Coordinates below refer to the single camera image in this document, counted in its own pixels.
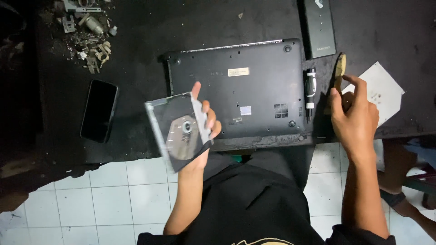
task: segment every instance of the ventilation grille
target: ventilation grille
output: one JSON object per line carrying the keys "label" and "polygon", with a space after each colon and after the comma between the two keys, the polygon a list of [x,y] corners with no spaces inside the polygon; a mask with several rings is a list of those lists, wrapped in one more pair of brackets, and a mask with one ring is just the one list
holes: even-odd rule
{"label": "ventilation grille", "polygon": [[288,104],[275,104],[274,105],[274,117],[286,118],[288,117]]}

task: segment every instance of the pile of scrap metal parts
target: pile of scrap metal parts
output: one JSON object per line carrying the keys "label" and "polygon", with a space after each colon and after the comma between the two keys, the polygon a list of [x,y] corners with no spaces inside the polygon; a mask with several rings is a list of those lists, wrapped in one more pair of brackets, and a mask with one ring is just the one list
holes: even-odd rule
{"label": "pile of scrap metal parts", "polygon": [[62,24],[66,36],[64,41],[71,56],[67,60],[77,57],[86,60],[84,68],[88,68],[92,74],[100,73],[102,65],[109,60],[111,44],[106,40],[115,36],[117,27],[110,25],[105,10],[99,4],[99,0],[62,0],[54,2],[54,8],[61,8],[63,17],[57,21]]}

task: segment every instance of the black work table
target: black work table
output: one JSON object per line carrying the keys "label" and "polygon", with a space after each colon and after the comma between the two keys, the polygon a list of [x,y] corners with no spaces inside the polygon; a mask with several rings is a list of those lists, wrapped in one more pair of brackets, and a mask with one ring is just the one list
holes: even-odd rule
{"label": "black work table", "polygon": [[[50,52],[56,40],[37,23],[37,48],[46,156],[62,164],[101,163],[159,157],[143,103],[167,97],[167,51],[195,50],[297,37],[301,39],[295,0],[268,1],[116,1],[108,10],[118,27],[110,60],[100,74]],[[331,0],[338,52],[347,54],[347,73],[359,76],[375,62],[406,93],[401,110],[385,122],[377,138],[436,132],[436,1]],[[318,110],[302,135],[215,141],[213,150],[289,146],[329,142],[333,132],[322,115],[337,55],[302,61],[317,68]],[[79,131],[92,79],[119,86],[120,97],[107,144],[80,138]]]}

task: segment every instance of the black phone screen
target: black phone screen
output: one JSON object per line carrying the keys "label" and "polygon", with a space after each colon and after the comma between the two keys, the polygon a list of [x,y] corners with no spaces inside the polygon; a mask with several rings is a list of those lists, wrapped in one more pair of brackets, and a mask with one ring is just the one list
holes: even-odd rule
{"label": "black phone screen", "polygon": [[109,130],[115,110],[117,86],[93,80],[88,94],[80,136],[99,143],[109,139]]}

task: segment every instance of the black and white screwdriver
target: black and white screwdriver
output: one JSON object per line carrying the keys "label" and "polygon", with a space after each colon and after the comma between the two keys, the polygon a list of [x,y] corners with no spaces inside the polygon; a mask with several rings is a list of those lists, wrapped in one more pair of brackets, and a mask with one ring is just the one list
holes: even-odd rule
{"label": "black and white screwdriver", "polygon": [[310,123],[310,118],[312,117],[312,109],[315,108],[315,101],[313,100],[315,92],[317,91],[317,80],[315,78],[315,74],[315,68],[308,69],[306,81],[304,82],[308,123]]}

